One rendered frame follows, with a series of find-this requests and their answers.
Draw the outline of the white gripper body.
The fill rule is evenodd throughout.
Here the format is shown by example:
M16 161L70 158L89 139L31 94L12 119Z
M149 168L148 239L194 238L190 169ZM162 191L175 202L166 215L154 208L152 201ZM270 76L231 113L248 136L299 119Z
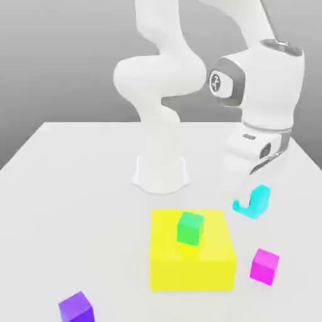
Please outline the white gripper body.
M227 153L223 159L223 187L242 188L267 183L279 174L286 162L287 150L257 162Z

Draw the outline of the small cyan cube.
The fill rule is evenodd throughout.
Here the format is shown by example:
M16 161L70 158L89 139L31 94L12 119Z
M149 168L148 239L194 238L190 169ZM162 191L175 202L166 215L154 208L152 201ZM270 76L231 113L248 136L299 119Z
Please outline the small cyan cube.
M259 185L252 191L248 207L242 207L239 201L234 201L233 210L250 219L257 219L269 207L270 192L271 188Z

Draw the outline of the small green cube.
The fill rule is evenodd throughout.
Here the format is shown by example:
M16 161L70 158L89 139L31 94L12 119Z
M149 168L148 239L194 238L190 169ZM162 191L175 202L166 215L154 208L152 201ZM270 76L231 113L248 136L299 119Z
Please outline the small green cube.
M197 247L204 231L204 216L184 211L177 223L177 241Z

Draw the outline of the small magenta cube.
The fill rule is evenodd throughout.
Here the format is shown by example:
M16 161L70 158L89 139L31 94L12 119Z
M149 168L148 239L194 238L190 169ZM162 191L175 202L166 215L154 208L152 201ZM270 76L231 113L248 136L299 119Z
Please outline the small magenta cube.
M250 277L271 286L279 264L280 257L259 248L253 258Z

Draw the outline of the small purple cube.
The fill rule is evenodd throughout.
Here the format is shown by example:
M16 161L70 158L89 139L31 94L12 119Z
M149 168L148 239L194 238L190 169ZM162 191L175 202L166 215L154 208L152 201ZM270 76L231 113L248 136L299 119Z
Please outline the small purple cube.
M58 304L62 322L95 322L94 309L82 291Z

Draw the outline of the large yellow box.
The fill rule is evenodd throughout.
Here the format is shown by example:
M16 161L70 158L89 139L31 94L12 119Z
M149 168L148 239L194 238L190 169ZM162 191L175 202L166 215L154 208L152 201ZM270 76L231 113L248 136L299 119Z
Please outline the large yellow box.
M230 291L236 255L221 209L190 209L204 216L198 246L177 241L183 209L151 213L150 289L153 291Z

